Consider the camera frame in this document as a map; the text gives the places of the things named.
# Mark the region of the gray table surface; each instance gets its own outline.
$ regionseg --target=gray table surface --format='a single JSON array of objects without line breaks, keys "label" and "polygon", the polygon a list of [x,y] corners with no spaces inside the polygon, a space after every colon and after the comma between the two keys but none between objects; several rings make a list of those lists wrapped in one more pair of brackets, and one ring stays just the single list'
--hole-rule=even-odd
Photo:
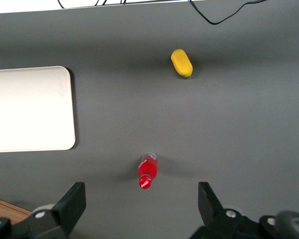
[{"label": "gray table surface", "polygon": [[[212,20],[243,1],[202,1]],[[175,73],[182,48],[194,72]],[[252,220],[299,211],[299,0],[250,5],[219,26],[188,2],[0,14],[0,69],[73,72],[72,150],[0,153],[0,199],[33,210],[76,181],[72,238],[189,238],[197,183]],[[141,155],[159,172],[142,190]]]}]

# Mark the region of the sponge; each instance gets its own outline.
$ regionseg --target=sponge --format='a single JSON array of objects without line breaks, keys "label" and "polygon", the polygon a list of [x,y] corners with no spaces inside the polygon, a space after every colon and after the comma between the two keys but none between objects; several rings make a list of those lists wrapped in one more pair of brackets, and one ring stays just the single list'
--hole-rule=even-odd
[{"label": "sponge", "polygon": [[193,66],[184,50],[174,50],[170,58],[178,74],[184,77],[191,76],[193,73]]}]

